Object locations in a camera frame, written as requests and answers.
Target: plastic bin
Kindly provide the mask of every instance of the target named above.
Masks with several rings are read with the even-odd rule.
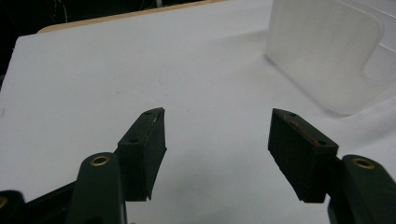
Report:
[[[353,114],[396,93],[395,15],[396,1],[274,0],[266,54],[323,107]]]

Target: white tabletop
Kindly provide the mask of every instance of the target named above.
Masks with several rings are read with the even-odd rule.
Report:
[[[327,203],[299,202],[267,150],[272,108],[396,176],[396,98],[324,111],[265,58],[270,11],[229,0],[21,37],[0,93],[0,190],[30,201],[74,181],[162,106],[168,151],[152,201],[127,203],[129,222],[329,223]]]

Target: brass insert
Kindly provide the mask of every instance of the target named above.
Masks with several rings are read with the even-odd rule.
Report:
[[[110,161],[110,158],[108,156],[97,156],[93,158],[90,162],[91,166],[101,166],[105,165]]]
[[[360,168],[364,168],[368,170],[372,170],[375,168],[372,162],[367,161],[365,159],[356,158],[353,159],[353,163],[355,163],[355,165],[359,166]]]
[[[8,198],[0,197],[0,209],[2,209],[8,203]]]

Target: dark background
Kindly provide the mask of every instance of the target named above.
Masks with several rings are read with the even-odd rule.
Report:
[[[163,0],[164,6],[200,0]],[[53,24],[156,7],[156,0],[0,0],[0,88],[18,36]]]

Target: translucent plastic bin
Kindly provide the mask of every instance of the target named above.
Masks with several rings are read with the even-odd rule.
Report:
[[[353,114],[396,94],[395,15],[396,1],[274,0],[266,54],[319,104]]]

